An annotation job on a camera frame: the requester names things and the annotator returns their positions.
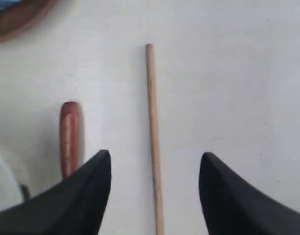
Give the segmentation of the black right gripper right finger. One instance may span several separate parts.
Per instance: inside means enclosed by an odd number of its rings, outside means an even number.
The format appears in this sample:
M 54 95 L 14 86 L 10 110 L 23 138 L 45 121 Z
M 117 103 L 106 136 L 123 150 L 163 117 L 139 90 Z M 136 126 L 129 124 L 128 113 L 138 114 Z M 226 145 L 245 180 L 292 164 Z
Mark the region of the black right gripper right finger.
M 198 186 L 210 235 L 300 235 L 300 212 L 253 187 L 211 152 L 202 155 Z

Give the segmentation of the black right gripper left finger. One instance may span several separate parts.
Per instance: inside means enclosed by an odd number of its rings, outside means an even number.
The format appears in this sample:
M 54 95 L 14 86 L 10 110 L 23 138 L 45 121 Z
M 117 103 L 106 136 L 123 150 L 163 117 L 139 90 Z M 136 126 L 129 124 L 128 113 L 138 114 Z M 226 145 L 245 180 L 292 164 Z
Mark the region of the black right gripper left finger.
M 111 156 L 100 150 L 62 182 L 0 212 L 0 235 L 96 235 L 111 190 Z

